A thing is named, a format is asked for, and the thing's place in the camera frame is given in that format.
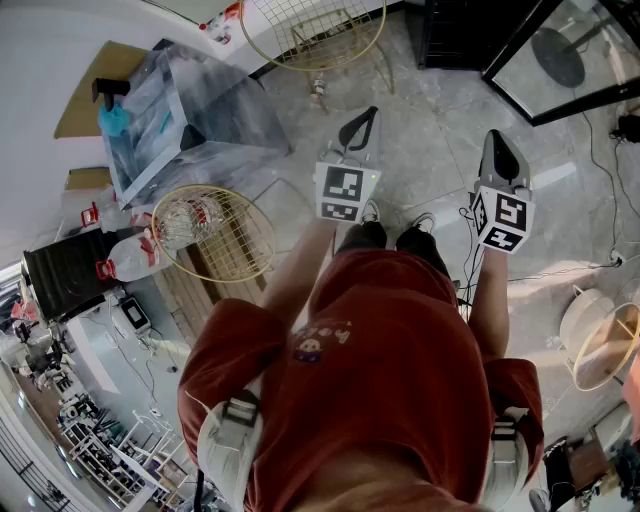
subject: wire chair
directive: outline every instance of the wire chair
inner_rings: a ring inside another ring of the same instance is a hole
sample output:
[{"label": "wire chair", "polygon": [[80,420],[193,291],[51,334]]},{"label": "wire chair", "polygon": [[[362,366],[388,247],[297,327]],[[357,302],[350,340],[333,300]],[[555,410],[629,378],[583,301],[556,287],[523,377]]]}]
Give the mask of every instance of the wire chair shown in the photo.
[{"label": "wire chair", "polygon": [[249,44],[273,64],[304,71],[312,93],[311,72],[349,64],[375,46],[386,63],[388,78],[375,60],[374,66],[393,94],[391,63],[378,44],[386,19],[386,0],[377,23],[361,0],[254,0],[275,33],[280,49],[277,58],[267,55],[249,34],[244,3],[240,0],[240,26]]},{"label": "wire chair", "polygon": [[[219,283],[253,279],[270,268],[275,234],[247,198],[213,185],[188,185],[164,196],[151,220],[153,236],[169,259],[189,274]],[[207,273],[176,261],[176,250],[197,244]]]}]

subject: plastic bottle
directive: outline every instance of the plastic bottle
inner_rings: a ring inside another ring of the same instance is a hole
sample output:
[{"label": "plastic bottle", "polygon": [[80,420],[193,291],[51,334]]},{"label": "plastic bottle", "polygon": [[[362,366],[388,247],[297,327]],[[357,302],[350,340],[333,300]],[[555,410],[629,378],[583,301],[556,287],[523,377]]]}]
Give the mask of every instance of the plastic bottle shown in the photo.
[{"label": "plastic bottle", "polygon": [[[175,258],[175,251],[170,251]],[[158,247],[149,228],[144,233],[130,236],[113,246],[109,259],[96,263],[100,279],[117,279],[130,282],[150,276],[171,266],[171,260]]]},{"label": "plastic bottle", "polygon": [[113,187],[106,188],[96,202],[91,203],[91,208],[83,210],[80,217],[82,226],[88,227],[100,224],[103,233],[117,231],[133,226],[148,226],[151,224],[153,206],[142,205],[121,210]]}]

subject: buckle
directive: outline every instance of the buckle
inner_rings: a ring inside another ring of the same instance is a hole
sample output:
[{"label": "buckle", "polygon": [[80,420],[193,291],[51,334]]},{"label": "buckle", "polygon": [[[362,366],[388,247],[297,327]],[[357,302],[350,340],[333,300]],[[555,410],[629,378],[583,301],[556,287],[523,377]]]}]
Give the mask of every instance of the buckle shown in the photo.
[{"label": "buckle", "polygon": [[260,399],[248,389],[232,396],[222,408],[222,420],[253,428],[258,418]]}]

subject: blue object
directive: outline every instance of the blue object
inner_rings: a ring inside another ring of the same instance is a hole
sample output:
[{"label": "blue object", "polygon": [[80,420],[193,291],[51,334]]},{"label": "blue object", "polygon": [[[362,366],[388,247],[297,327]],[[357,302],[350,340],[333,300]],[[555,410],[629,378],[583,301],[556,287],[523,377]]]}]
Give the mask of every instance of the blue object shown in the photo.
[{"label": "blue object", "polygon": [[118,137],[129,126],[129,113],[120,105],[114,105],[110,111],[102,105],[98,113],[98,126],[109,137]]}]

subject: shoulder strap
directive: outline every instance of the shoulder strap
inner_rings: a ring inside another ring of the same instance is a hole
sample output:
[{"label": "shoulder strap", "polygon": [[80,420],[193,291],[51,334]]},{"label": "shoulder strap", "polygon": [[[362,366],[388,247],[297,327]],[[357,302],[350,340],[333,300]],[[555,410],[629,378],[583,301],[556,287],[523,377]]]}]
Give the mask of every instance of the shoulder strap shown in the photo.
[{"label": "shoulder strap", "polygon": [[480,503],[491,510],[504,509],[524,487],[529,452],[517,424],[528,412],[528,409],[509,407],[493,427],[480,498]]},{"label": "shoulder strap", "polygon": [[198,435],[198,465],[236,512],[244,511],[251,465],[262,436],[262,375],[208,410]]}]

